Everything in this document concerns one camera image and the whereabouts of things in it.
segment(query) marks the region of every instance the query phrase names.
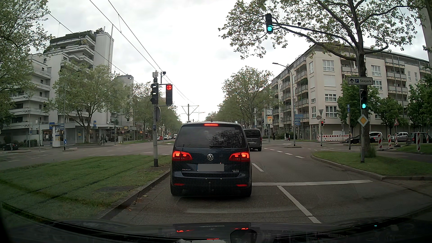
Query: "sky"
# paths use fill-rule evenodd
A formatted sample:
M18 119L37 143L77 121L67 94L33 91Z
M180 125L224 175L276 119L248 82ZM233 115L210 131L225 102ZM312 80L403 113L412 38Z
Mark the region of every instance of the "sky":
M183 122L187 121L187 105L199 106L190 120L204 120L207 113L217 111L223 101L222 83L244 66L259 70L269 70L274 76L283 67L273 62L292 63L308 48L304 38L287 35L287 48L271 47L271 41L263 43L267 54L264 58L249 57L240 59L240 54L229 46L229 40L223 40L218 31L226 22L228 12L235 0L110 0L120 16L125 20L144 48L135 39L125 23L108 0L91 0L116 26L113 39L113 70L134 77L135 82L152 81L152 72L158 66L166 71L166 76L174 84L173 100L178 106L177 112ZM91 3L90 0L51 0L48 8L51 14L72 32L104 28L111 33L111 23ZM69 34L51 16L44 22L44 28L56 37ZM122 34L143 54L143 56L122 36ZM392 48L394 52L427 60L427 53L422 46L425 40L421 27L413 45L405 46L404 51Z

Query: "rear window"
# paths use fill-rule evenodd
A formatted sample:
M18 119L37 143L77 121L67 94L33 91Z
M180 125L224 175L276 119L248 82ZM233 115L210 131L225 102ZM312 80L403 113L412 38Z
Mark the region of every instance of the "rear window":
M260 132L260 130L257 130L257 129L245 129L245 134L246 134L246 137L249 137L249 138L260 138L261 137L261 132Z
M180 129L175 145L176 147L244 148L246 141L240 126L194 124Z

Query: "apartment building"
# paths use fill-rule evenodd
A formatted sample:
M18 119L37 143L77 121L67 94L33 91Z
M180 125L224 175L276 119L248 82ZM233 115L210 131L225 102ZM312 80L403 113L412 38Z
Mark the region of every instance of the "apartment building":
M85 31L54 38L43 53L29 55L33 64L32 82L36 85L36 89L30 93L22 91L12 94L15 108L11 112L15 117L10 125L3 128L0 140L3 141L3 137L9 135L12 137L12 141L40 139L42 145L49 146L52 144L52 125L58 125L61 143L63 143L65 128L68 144L83 142L86 131L73 120L73 118L77 120L77 117L66 116L64 121L61 111L44 113L44 103L55 97L55 90L52 85L58 80L58 72L65 62L74 60L78 63L86 63L90 67L101 64L111 67L113 45L114 39L100 29L96 32ZM124 75L119 78L129 85L133 84L131 75ZM92 126L91 141L96 141L101 135L110 136L113 134L113 118L116 116L118 114L110 111L96 112L92 121L86 121ZM123 120L125 124L132 122L131 120L127 121L127 118L123 116L119 118L121 124L123 124Z
M408 105L409 85L415 86L424 75L431 73L429 61L395 52L367 55L365 61L366 74L373 78L379 96L391 97L404 107ZM288 67L292 74L285 69L271 83L283 104L282 107L274 109L271 130L276 133L292 131L294 109L296 114L303 114L301 125L297 126L296 130L302 139L316 139L321 128L323 134L348 134L348 125L342 124L337 114L337 99L342 95L342 81L349 76L358 75L355 62L324 54L321 47L314 45ZM316 119L320 109L323 110L324 127L321 127ZM386 127L381 125L377 114L372 113L369 118L371 131L386 134ZM359 134L359 128L360 125L354 128L354 135ZM398 129L410 130L409 126Z

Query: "street lamp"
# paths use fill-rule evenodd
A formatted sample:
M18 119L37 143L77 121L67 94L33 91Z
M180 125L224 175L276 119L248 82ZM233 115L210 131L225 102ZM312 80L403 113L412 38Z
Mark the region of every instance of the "street lamp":
M67 80L70 81L70 76L74 73L81 72L81 70L76 70L75 72L67 76ZM66 144L64 140L66 139L66 85L64 86L64 101L63 101L63 150L66 150Z
M293 85L294 83L292 80L292 77L294 75L292 74L291 69L288 66L284 66L284 65L279 64L277 62L273 62L272 64L281 65L282 67L285 67L286 69L288 69L289 73L291 74L291 77L289 79L289 81L291 82L291 91L292 91L291 92L291 98L292 98L292 103L291 103L291 105L292 105L292 108L291 108L292 117L291 117L291 119L294 118L294 122L293 122L294 126L293 126L292 130L294 131L294 146L295 146L295 101L294 101L294 85Z

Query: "tail light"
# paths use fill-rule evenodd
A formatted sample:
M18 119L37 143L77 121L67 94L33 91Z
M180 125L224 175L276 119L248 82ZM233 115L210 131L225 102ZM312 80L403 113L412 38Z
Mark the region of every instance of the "tail light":
M172 161L188 161L192 160L192 156L188 152L173 151Z
M241 162L249 162L249 152L240 152L240 153L233 153L229 157L230 161L241 161Z

